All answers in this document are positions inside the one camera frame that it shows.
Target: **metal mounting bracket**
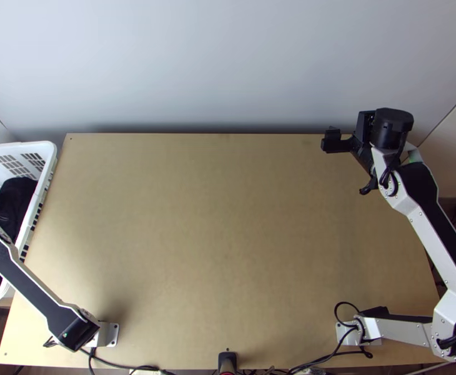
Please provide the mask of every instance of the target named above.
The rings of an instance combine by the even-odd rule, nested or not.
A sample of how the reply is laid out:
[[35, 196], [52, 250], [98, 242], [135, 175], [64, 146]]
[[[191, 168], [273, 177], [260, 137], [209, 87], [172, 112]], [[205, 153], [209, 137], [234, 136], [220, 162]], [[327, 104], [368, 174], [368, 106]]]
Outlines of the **metal mounting bracket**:
[[84, 345], [86, 348], [98, 348], [101, 346], [114, 347], [119, 337], [119, 325], [117, 323], [98, 322], [100, 329], [94, 337]]

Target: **cable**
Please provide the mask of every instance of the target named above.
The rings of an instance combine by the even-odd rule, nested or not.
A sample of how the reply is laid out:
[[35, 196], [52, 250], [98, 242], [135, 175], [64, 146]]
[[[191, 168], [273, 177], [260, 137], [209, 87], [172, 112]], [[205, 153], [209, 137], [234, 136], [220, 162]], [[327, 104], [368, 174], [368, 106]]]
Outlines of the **cable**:
[[[51, 336], [49, 339], [47, 339], [47, 341], [42, 346], [44, 346], [45, 348], [52, 348], [55, 345], [57, 345], [57, 343], [55, 342], [55, 340], [52, 339], [52, 336]], [[92, 364], [91, 364], [93, 359], [95, 361], [101, 362], [103, 364], [106, 364], [107, 366], [114, 367], [116, 369], [132, 370], [131, 374], [134, 374], [134, 372], [137, 371], [137, 370], [141, 370], [141, 371], [159, 371], [163, 375], [176, 375], [173, 372], [160, 369], [157, 366], [150, 366], [150, 365], [147, 365], [147, 364], [144, 364], [144, 365], [141, 365], [141, 366], [126, 366], [126, 365], [123, 365], [123, 364], [117, 364], [117, 363], [113, 363], [113, 362], [110, 362], [110, 361], [106, 361], [105, 359], [96, 356], [96, 349], [97, 349], [96, 347], [92, 347], [90, 351], [87, 351], [85, 349], [80, 349], [80, 351], [82, 353], [84, 353], [85, 355], [88, 356], [87, 368], [89, 370], [89, 374], [91, 374], [91, 375], [94, 375], [94, 370], [93, 370]]]
[[92, 370], [92, 366], [91, 366], [91, 360], [94, 357], [94, 352], [95, 351], [96, 351], [96, 348], [94, 348], [94, 347], [91, 348], [91, 352], [90, 352], [89, 356], [87, 357], [87, 368], [89, 369], [89, 374], [90, 375], [94, 375], [94, 371]]
[[[338, 352], [342, 343], [344, 342], [344, 339], [353, 331], [355, 330], [358, 330], [358, 325], [356, 324], [347, 324], [347, 323], [344, 323], [343, 321], [341, 321], [339, 319], [339, 317], [337, 316], [337, 309], [342, 306], [342, 305], [348, 305], [348, 306], [351, 306], [353, 307], [357, 313], [360, 313], [360, 310], [358, 310], [358, 308], [353, 305], [352, 303], [350, 302], [347, 302], [347, 301], [341, 301], [339, 303], [337, 303], [334, 307], [334, 316], [337, 320], [337, 322], [345, 327], [350, 327], [350, 329], [341, 337], [341, 339], [339, 340], [339, 342], [337, 343], [337, 346], [335, 347], [335, 349], [332, 351], [332, 353], [326, 355], [326, 356], [322, 356], [320, 358], [317, 358], [315, 359], [314, 361], [311, 361], [311, 362], [308, 362], [308, 363], [303, 363], [303, 364], [300, 364], [299, 366], [296, 366], [296, 367], [293, 367], [292, 369], [289, 370], [289, 374], [290, 375], [294, 375], [296, 373], [298, 373], [299, 371], [302, 371], [302, 370], [305, 370], [311, 366], [315, 366], [317, 364], [322, 364], [324, 362], [327, 362], [329, 359], [331, 359], [332, 357], [334, 356], [344, 356], [346, 354], [363, 354], [365, 357], [371, 359], [373, 358], [373, 354], [371, 352], [368, 352], [365, 350], [365, 348], [363, 346], [359, 346], [359, 350], [356, 350], [356, 351], [346, 351], [346, 352]], [[365, 336], [365, 327], [362, 323], [362, 321], [358, 318], [356, 318], [356, 320], [358, 321], [359, 323], [359, 326], [361, 327], [361, 330], [362, 330], [362, 336], [361, 337], [364, 337]]]
[[404, 151], [405, 147], [405, 142], [407, 141], [407, 135], [408, 133], [402, 133], [401, 139], [400, 139], [400, 145], [398, 146], [398, 150], [394, 157], [391, 159], [391, 162], [386, 166], [386, 169], [384, 169], [384, 172], [381, 174], [381, 177], [379, 179], [379, 184], [382, 185], [385, 189], [388, 188], [388, 182], [389, 182], [389, 175], [393, 171], [394, 168], [396, 168], [400, 164], [400, 156], [402, 155], [402, 152]]
[[354, 308], [357, 311], [357, 314], [360, 314], [360, 310], [358, 310], [358, 308], [355, 305], [353, 305], [351, 302], [341, 301], [341, 302], [338, 302], [337, 304], [335, 304], [335, 306], [334, 306], [335, 320], [337, 320], [338, 323], [341, 323], [345, 327], [356, 327], [356, 324], [346, 324], [341, 319], [339, 319], [339, 317], [337, 316], [337, 309], [340, 308], [344, 304], [351, 306], [352, 308]]
[[299, 366], [293, 367], [292, 369], [289, 370], [289, 374], [290, 375], [297, 374], [299, 371], [305, 370], [305, 369], [307, 369], [307, 368], [309, 368], [311, 366], [315, 366], [317, 364], [322, 364], [324, 362], [327, 362], [330, 358], [332, 358], [334, 356], [343, 356], [343, 355], [346, 355], [346, 354], [363, 354], [365, 357], [367, 357], [369, 359], [373, 358], [373, 354], [368, 352], [368, 351], [366, 351], [362, 346], [360, 347], [360, 350], [357, 350], [357, 351], [347, 351], [347, 352], [340, 352], [340, 353], [337, 352], [340, 349], [340, 347], [341, 347], [344, 339], [346, 338], [346, 336], [348, 336], [351, 332], [355, 331], [356, 329], [358, 329], [358, 328], [355, 327], [355, 328], [349, 329], [341, 337], [341, 340], [339, 340], [337, 346], [332, 351], [332, 353], [330, 353], [327, 356], [323, 356], [323, 357], [317, 358], [314, 361], [311, 361], [311, 362], [308, 362], [308, 363], [303, 363], [303, 364], [300, 364]]
[[25, 366], [19, 366], [16, 371], [13, 373], [13, 375], [18, 375], [24, 368]]

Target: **black bag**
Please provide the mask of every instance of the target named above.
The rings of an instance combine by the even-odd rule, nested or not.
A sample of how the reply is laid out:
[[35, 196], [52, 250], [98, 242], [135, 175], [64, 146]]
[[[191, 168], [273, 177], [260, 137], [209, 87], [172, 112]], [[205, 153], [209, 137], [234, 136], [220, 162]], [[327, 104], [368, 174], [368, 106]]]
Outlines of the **black bag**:
[[14, 241], [20, 232], [37, 181], [28, 177], [15, 177], [2, 184], [0, 189], [0, 226]]

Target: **wooden table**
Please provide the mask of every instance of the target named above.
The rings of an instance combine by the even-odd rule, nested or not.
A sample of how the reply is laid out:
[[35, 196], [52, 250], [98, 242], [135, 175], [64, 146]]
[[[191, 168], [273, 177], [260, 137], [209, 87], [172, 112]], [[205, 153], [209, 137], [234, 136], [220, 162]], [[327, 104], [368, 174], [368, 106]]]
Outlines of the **wooden table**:
[[[349, 154], [318, 135], [69, 134], [26, 264], [63, 300], [119, 322], [110, 361], [213, 369], [289, 368], [328, 354], [338, 301], [432, 315], [438, 297], [406, 218]], [[345, 308], [344, 319], [352, 311]], [[20, 295], [0, 363], [86, 367], [46, 349], [46, 323]], [[374, 358], [328, 366], [434, 362], [385, 341]]]

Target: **plastic basket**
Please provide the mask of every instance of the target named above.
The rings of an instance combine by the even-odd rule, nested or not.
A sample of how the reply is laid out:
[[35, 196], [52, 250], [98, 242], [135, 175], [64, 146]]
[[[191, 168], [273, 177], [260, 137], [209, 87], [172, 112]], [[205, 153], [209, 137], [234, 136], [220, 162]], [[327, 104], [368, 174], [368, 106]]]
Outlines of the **plastic basket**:
[[[56, 146], [51, 142], [0, 144], [0, 188], [5, 180], [13, 177], [29, 177], [38, 181], [15, 242], [21, 261], [27, 256], [56, 162]], [[10, 298], [13, 294], [14, 289], [3, 279], [0, 300], [4, 297]]]

